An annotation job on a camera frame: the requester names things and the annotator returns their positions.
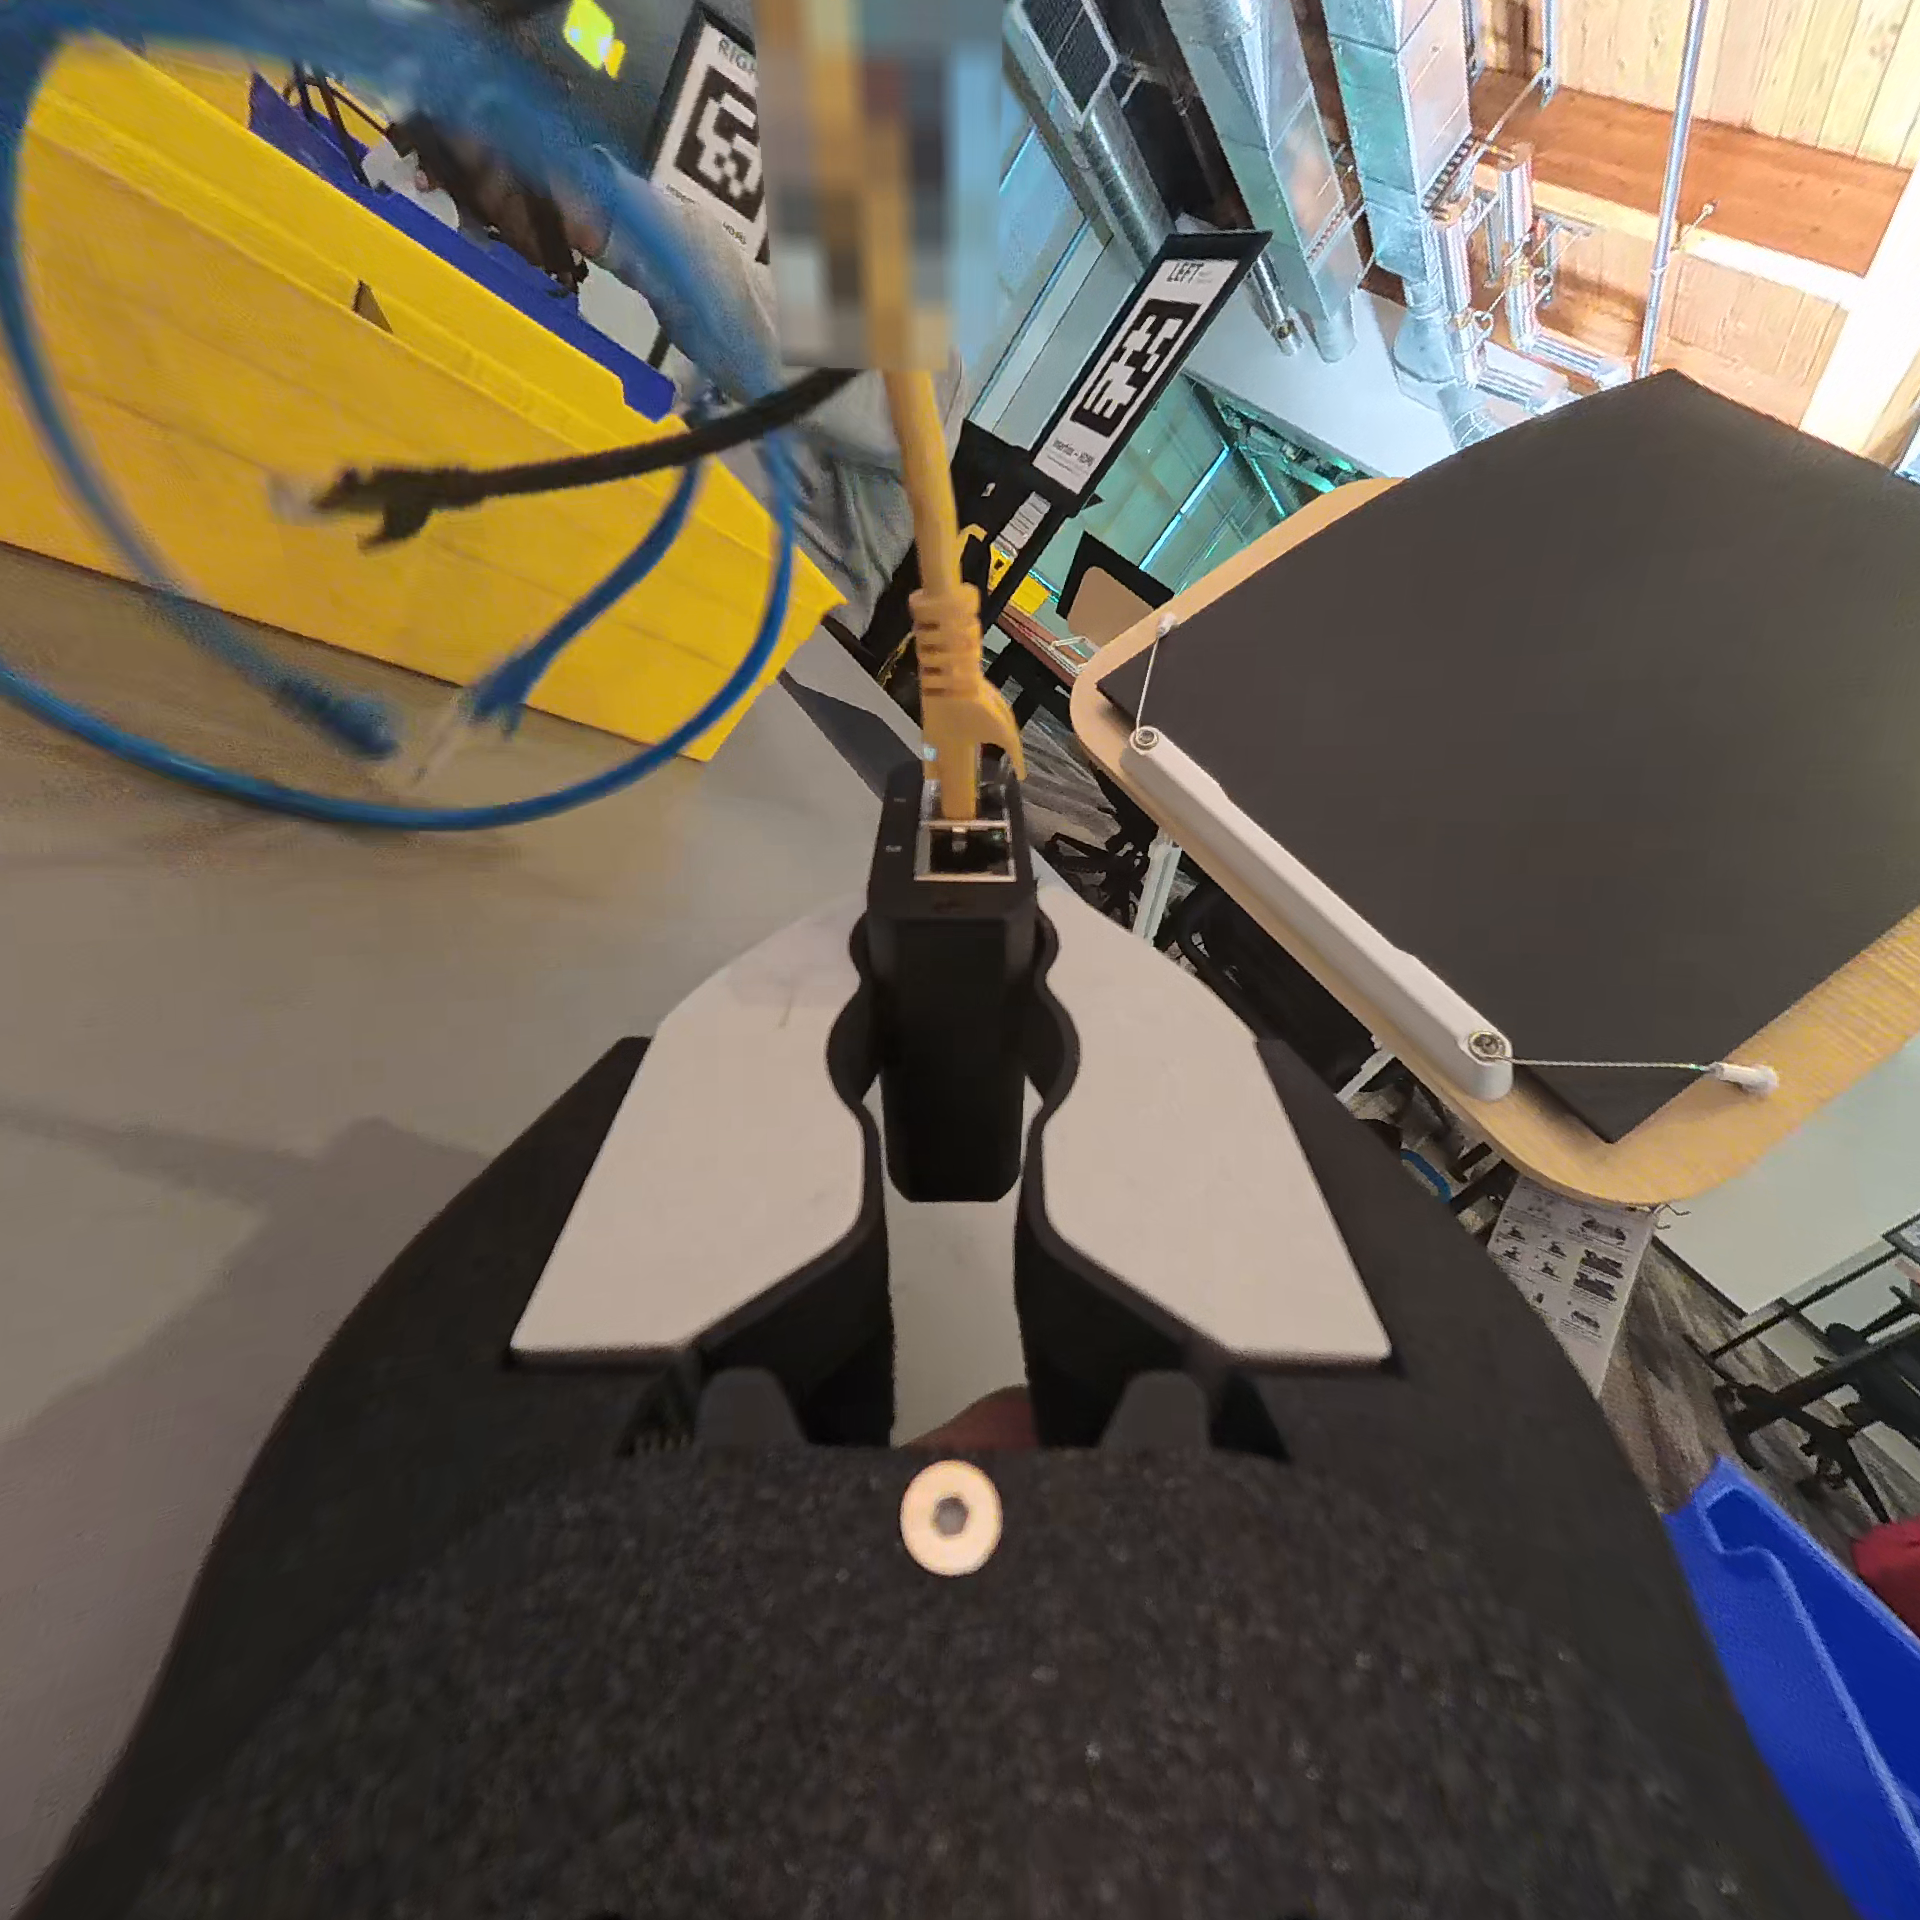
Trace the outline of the yellow plastic bin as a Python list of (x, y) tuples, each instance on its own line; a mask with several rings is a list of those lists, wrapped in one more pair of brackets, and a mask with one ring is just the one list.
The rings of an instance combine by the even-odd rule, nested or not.
[(423, 251), (170, 69), (59, 52), (11, 119), (39, 367), (127, 531), (192, 601), (382, 662), (427, 694), (588, 605), (664, 527), (672, 474), (438, 515), (361, 550), (278, 482), (497, 467), (669, 433), (611, 371)]

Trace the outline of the silver ventilation duct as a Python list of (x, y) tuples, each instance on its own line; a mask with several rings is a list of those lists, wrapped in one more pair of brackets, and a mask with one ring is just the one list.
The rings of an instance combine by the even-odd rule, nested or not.
[(1431, 209), (1472, 142), (1461, 1), (1163, 1), (1252, 223), (1269, 331), (1325, 363), (1356, 346), (1369, 271), (1419, 277)]

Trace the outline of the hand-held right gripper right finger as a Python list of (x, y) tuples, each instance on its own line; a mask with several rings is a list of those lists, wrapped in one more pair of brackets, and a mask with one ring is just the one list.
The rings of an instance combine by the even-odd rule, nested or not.
[(1138, 1380), (1280, 1448), (1271, 1380), (1394, 1347), (1255, 1034), (1088, 905), (1038, 910), (1015, 1311), (1038, 1439), (1094, 1448)]

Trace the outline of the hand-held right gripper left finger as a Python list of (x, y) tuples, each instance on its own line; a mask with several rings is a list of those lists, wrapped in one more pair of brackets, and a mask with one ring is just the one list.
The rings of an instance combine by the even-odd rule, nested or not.
[(894, 1434), (860, 908), (762, 938), (641, 1049), (510, 1336), (528, 1368), (773, 1376), (815, 1441)]

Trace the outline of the black ethernet port adapter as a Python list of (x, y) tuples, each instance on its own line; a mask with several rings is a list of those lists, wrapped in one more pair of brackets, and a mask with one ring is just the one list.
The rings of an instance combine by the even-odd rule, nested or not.
[(871, 1001), (883, 1164), (915, 1203), (993, 1201), (1019, 1179), (1040, 900), (1018, 779), (949, 822), (919, 759), (880, 789), (855, 965)]

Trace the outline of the blue plastic bin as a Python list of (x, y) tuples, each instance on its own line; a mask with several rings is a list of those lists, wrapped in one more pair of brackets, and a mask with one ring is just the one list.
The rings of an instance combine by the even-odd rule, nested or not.
[(1918, 1914), (1918, 1642), (1731, 1457), (1665, 1522), (1745, 1730), (1859, 1915)]
[(303, 79), (278, 89), (263, 74), (249, 75), (248, 128), (287, 159), (340, 190), (349, 203), (406, 235), (411, 243), (485, 287), (526, 319), (610, 371), (624, 404), (641, 420), (664, 420), (673, 401), (667, 378), (639, 353), (593, 326), (577, 294), (489, 237), (470, 237), (436, 209), (372, 180), (367, 148), (343, 123), (310, 109)]

